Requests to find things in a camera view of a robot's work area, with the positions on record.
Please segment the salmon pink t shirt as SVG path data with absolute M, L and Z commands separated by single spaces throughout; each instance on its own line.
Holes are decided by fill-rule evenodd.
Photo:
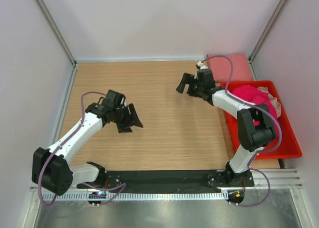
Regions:
M 245 54 L 229 54 L 227 57 L 232 61 L 233 74 L 231 81 L 252 81 L 253 75 Z M 207 62 L 216 82 L 227 82 L 231 73 L 231 64 L 223 57 L 211 58 Z

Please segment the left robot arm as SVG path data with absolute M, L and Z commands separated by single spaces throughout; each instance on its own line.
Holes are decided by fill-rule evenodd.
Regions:
M 105 168 L 94 162 L 70 167 L 83 145 L 108 123 L 115 123 L 119 133 L 132 132 L 131 127 L 143 127 L 133 104 L 125 95 L 108 90 L 98 102 L 82 107 L 79 121 L 57 142 L 48 148 L 38 148 L 33 154 L 31 180 L 57 196 L 71 186 L 104 187 Z

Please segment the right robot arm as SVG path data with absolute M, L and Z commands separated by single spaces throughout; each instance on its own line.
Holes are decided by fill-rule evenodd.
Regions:
M 251 163 L 264 152 L 276 138 L 282 138 L 282 131 L 276 118 L 265 103 L 254 104 L 232 94 L 227 87 L 216 86 L 212 71 L 202 63 L 197 64 L 195 75 L 184 73 L 178 93 L 202 98 L 237 120 L 239 147 L 225 166 L 225 180 L 235 186 L 246 177 Z

